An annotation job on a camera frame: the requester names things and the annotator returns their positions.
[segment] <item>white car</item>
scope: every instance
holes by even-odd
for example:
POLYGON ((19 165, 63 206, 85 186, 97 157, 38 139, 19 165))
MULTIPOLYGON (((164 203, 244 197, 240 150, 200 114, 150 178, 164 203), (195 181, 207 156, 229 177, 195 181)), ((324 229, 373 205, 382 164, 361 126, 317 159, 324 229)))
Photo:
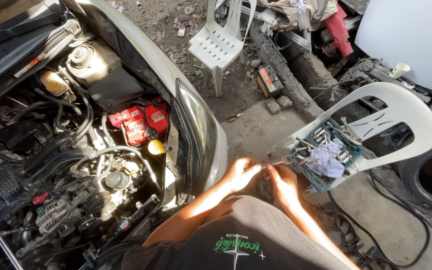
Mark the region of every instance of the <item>white car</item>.
POLYGON ((0 269, 107 266, 219 181, 227 151, 183 73, 104 0, 0 3, 0 269))

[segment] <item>rag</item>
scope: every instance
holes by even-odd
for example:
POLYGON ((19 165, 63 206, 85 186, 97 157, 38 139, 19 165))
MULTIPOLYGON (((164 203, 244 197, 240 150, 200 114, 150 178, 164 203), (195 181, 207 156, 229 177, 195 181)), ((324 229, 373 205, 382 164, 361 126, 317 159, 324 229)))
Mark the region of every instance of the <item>rag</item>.
POLYGON ((319 176, 324 175, 331 178, 340 178, 344 173, 344 166, 337 159, 336 155, 343 146, 338 138, 328 144, 320 144, 318 148, 311 151, 306 166, 319 176))

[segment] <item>red object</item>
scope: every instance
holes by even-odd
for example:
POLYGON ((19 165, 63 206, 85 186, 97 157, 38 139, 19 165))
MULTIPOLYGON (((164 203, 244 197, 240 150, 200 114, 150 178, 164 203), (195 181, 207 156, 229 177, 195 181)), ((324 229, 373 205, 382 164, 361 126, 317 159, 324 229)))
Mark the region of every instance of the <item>red object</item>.
POLYGON ((45 192, 40 196, 36 196, 33 198, 33 205, 42 204, 46 202, 46 197, 48 196, 48 193, 45 192))
POLYGON ((143 110, 137 106, 109 116, 113 126, 121 127, 121 124, 124 125, 130 145, 139 144, 147 139, 144 134, 147 125, 154 128, 158 134, 164 132, 168 127, 168 104, 164 102, 162 97, 148 100, 148 103, 157 100, 162 100, 163 103, 149 105, 144 108, 147 119, 145 119, 143 110))
POLYGON ((325 51, 332 52, 336 47, 338 47, 343 56, 348 56, 353 52, 353 48, 351 47, 351 43, 348 41, 350 34, 346 27, 344 27, 346 23, 343 19, 347 15, 339 4, 336 5, 337 12, 329 16, 326 20, 323 20, 324 25, 334 39, 333 43, 329 45, 330 49, 325 49, 325 51))

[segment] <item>plastic chair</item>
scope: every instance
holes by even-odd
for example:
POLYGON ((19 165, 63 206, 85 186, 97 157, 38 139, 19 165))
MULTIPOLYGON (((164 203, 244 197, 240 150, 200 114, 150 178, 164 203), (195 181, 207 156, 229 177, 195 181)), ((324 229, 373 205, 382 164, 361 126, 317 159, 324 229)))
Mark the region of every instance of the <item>plastic chair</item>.
MULTIPOLYGON (((281 140, 278 144, 275 144, 275 146, 284 145, 288 150, 293 149, 298 143, 296 138, 306 138, 309 132, 314 130, 324 120, 331 117, 331 115, 340 108, 367 96, 380 99, 386 103, 388 107, 348 124, 354 134, 361 138, 362 141, 365 141, 396 124, 406 123, 413 132, 414 140, 404 148, 378 158, 366 159, 363 156, 358 157, 354 160, 355 164, 351 164, 347 168, 351 175, 385 164, 410 159, 432 148, 431 110, 423 101, 407 89, 385 82, 370 83, 358 88, 332 108, 321 114, 316 120, 281 140)), ((343 175, 341 178, 335 179, 330 189, 337 187, 348 178, 350 178, 350 176, 343 175)))
POLYGON ((193 57, 196 57, 203 65, 211 70, 217 97, 221 96, 223 71, 238 55, 241 57, 241 63, 244 64, 244 40, 248 35, 249 27, 253 20, 253 15, 255 14, 256 0, 249 0, 251 12, 243 40, 241 39, 240 33, 242 3, 243 0, 231 0, 231 5, 227 13, 227 22, 224 27, 221 27, 214 19, 216 0, 209 0, 206 25, 198 34, 189 40, 188 56, 191 72, 193 74, 195 73, 193 57))

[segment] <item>dirt ground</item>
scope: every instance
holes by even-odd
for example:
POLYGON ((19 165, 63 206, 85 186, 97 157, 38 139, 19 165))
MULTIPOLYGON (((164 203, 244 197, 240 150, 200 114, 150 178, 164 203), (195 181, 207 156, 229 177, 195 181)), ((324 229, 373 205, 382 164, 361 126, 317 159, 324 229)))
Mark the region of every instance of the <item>dirt ground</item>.
MULTIPOLYGON (((243 112, 263 99, 263 95, 258 92, 261 89, 256 83, 256 78, 251 79, 247 76, 251 66, 243 65, 240 58, 234 60, 223 71, 223 94, 221 97, 216 97, 211 72, 199 61, 195 61, 196 66, 202 67, 202 69, 195 68, 199 74, 191 74, 187 56, 189 40, 192 38, 189 36, 190 30, 187 27, 184 36, 179 37, 178 31, 173 28, 173 25, 179 15, 185 15, 184 8, 189 6, 193 8, 193 12, 187 15, 189 20, 193 22, 196 28, 201 29, 206 23, 207 0, 139 0, 141 5, 138 5, 136 0, 107 0, 106 2, 121 10, 123 15, 128 17, 150 38, 156 38, 158 31, 161 36, 164 33, 161 41, 154 40, 155 44, 168 57, 174 59, 173 61, 199 91, 219 122, 225 121, 228 115, 243 112)), ((247 42, 249 45, 244 47, 245 63, 257 59, 256 57, 248 58, 248 54, 256 54, 256 51, 251 42, 247 42)))

